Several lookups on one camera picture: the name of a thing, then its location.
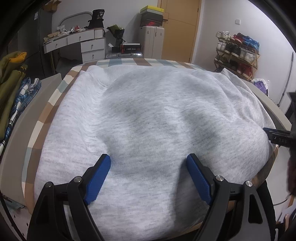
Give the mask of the purple bag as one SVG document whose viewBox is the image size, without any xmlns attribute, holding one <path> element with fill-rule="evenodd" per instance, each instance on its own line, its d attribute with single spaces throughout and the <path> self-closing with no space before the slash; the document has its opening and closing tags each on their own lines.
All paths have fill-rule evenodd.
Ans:
<svg viewBox="0 0 296 241">
<path fill-rule="evenodd" d="M 267 82 L 262 78 L 254 78 L 252 80 L 252 83 L 260 90 L 262 91 L 266 96 L 269 94 L 268 85 Z"/>
</svg>

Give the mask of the wooden shoe rack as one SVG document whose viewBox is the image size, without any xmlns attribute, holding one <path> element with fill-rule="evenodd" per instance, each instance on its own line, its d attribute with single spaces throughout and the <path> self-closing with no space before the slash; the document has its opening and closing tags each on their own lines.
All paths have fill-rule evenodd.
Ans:
<svg viewBox="0 0 296 241">
<path fill-rule="evenodd" d="M 244 80 L 252 81 L 258 70 L 259 42 L 242 33 L 230 35 L 228 31 L 218 31 L 216 38 L 215 71 L 227 69 Z"/>
</svg>

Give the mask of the blue plaid shirt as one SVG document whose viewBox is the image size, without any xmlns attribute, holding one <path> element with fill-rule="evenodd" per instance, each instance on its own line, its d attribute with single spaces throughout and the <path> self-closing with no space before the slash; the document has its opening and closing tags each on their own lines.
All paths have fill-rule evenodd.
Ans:
<svg viewBox="0 0 296 241">
<path fill-rule="evenodd" d="M 22 80 L 9 113 L 8 125 L 5 129 L 4 138 L 1 140 L 1 154 L 8 143 L 16 121 L 31 100 L 36 96 L 41 86 L 42 83 L 39 78 L 31 80 L 30 77 L 27 77 Z"/>
</svg>

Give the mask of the wooden door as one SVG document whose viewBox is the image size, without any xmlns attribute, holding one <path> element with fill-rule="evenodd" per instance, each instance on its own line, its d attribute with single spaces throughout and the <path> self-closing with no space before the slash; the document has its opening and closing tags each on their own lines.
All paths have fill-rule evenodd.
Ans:
<svg viewBox="0 0 296 241">
<path fill-rule="evenodd" d="M 158 1 L 164 10 L 162 59 L 191 62 L 200 18 L 200 0 Z"/>
</svg>

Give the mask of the olive green hoodie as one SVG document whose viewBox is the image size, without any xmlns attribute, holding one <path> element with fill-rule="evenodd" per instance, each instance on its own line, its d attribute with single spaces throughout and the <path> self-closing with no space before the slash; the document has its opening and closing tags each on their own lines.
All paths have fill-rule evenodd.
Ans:
<svg viewBox="0 0 296 241">
<path fill-rule="evenodd" d="M 1 59 L 1 141 L 4 139 L 16 93 L 26 75 L 26 52 L 15 51 Z"/>
</svg>

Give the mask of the white tall cabinet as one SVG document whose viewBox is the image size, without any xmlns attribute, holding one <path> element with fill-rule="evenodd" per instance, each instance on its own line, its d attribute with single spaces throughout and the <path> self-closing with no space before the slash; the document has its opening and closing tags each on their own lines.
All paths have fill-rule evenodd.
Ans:
<svg viewBox="0 0 296 241">
<path fill-rule="evenodd" d="M 161 59 L 165 29 L 163 27 L 143 26 L 140 27 L 138 34 L 144 58 Z"/>
</svg>

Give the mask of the silver suitcase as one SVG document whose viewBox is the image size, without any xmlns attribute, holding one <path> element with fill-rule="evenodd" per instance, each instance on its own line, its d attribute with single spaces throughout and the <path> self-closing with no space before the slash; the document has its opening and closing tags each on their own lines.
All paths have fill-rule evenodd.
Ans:
<svg viewBox="0 0 296 241">
<path fill-rule="evenodd" d="M 143 58 L 142 53 L 110 53 L 106 55 L 106 59 L 125 59 L 125 58 Z"/>
</svg>

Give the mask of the stacked shoeboxes on cabinet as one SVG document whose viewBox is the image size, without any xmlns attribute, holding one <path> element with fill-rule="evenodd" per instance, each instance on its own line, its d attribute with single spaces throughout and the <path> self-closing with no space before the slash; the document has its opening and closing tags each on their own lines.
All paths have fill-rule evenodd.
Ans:
<svg viewBox="0 0 296 241">
<path fill-rule="evenodd" d="M 163 25 L 164 9 L 147 5 L 140 10 L 140 26 L 160 27 Z"/>
</svg>

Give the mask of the black red shoebox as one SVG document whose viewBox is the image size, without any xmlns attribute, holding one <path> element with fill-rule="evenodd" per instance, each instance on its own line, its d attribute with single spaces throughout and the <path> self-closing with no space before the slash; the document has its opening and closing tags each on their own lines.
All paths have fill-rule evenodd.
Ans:
<svg viewBox="0 0 296 241">
<path fill-rule="evenodd" d="M 142 50 L 142 46 L 140 43 L 123 43 L 120 46 L 121 54 L 127 53 L 139 53 Z"/>
</svg>

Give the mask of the dark plant bouquet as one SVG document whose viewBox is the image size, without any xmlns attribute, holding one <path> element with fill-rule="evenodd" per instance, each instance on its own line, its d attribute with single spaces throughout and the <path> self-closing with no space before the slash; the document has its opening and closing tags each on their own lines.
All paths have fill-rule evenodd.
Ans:
<svg viewBox="0 0 296 241">
<path fill-rule="evenodd" d="M 115 45 L 119 47 L 123 43 L 123 34 L 125 32 L 125 29 L 119 27 L 118 25 L 112 25 L 110 27 L 107 27 L 107 30 L 109 30 L 112 36 L 115 37 Z"/>
</svg>

